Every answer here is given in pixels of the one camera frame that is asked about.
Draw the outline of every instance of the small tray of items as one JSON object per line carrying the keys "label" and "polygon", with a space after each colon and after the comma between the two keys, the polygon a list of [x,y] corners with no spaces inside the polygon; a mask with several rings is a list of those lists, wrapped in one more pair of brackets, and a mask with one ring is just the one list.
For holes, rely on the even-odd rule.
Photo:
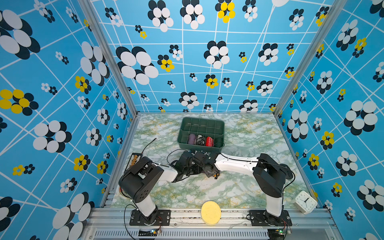
{"label": "small tray of items", "polygon": [[183,118],[177,137],[180,148],[221,151],[224,147],[224,122],[204,118]]}

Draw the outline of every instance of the black mounting plate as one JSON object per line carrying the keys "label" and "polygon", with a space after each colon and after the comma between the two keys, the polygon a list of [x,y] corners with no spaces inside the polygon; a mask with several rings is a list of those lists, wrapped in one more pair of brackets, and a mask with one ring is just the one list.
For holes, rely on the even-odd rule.
{"label": "black mounting plate", "polygon": [[[265,222],[265,216],[264,216],[265,210],[249,210],[249,215],[251,216],[251,223],[252,226],[271,226],[268,223]],[[281,212],[279,222],[277,224],[277,227],[283,227],[284,221],[288,224],[288,226],[292,226],[291,217],[289,216],[289,213],[287,210],[283,210]]]}
{"label": "black mounting plate", "polygon": [[[156,215],[155,223],[151,226],[159,226],[159,218],[163,220],[161,223],[162,226],[169,226],[169,220],[170,220],[170,210],[158,210]],[[131,219],[129,221],[130,226],[147,226],[149,227],[149,224],[141,215],[141,212],[138,210],[132,210]]]}

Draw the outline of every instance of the blue patterned wall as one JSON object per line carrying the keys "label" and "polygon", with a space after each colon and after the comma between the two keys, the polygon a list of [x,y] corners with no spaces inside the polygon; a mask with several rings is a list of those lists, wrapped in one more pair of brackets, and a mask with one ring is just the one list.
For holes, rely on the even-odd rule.
{"label": "blue patterned wall", "polygon": [[270,112],[333,0],[91,1],[142,112]]}
{"label": "blue patterned wall", "polygon": [[344,239],[383,239],[384,2],[348,0],[280,113]]}
{"label": "blue patterned wall", "polygon": [[0,239],[77,239],[131,115],[77,1],[0,10]]}

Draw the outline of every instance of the red thread spool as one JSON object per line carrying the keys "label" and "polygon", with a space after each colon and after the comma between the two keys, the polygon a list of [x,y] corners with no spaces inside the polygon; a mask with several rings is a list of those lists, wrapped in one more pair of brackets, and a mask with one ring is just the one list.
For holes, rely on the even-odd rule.
{"label": "red thread spool", "polygon": [[213,147],[214,146],[214,139],[211,137],[207,137],[205,140],[205,145],[207,147]]}

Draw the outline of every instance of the marble table surface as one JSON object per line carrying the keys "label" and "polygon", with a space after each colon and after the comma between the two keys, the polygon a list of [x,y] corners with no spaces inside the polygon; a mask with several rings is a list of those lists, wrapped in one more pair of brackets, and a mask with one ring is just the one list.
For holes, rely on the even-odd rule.
{"label": "marble table surface", "polygon": [[[296,180],[285,189],[285,208],[295,208],[292,204],[294,197],[302,190],[308,192],[273,114],[141,114],[129,156],[132,152],[142,152],[157,137],[145,149],[144,156],[167,165],[168,154],[180,148],[177,136],[184,117],[224,121],[222,153],[242,157],[258,157],[260,153],[266,153],[278,163],[287,164],[296,174]],[[172,153],[169,162],[179,159],[182,152]],[[228,171],[221,172],[218,179],[199,174],[176,183],[159,181],[152,189],[151,197],[159,208],[200,208],[210,200],[221,208],[266,207],[265,194],[254,177]],[[130,200],[117,191],[111,207],[125,207],[129,203]]]}

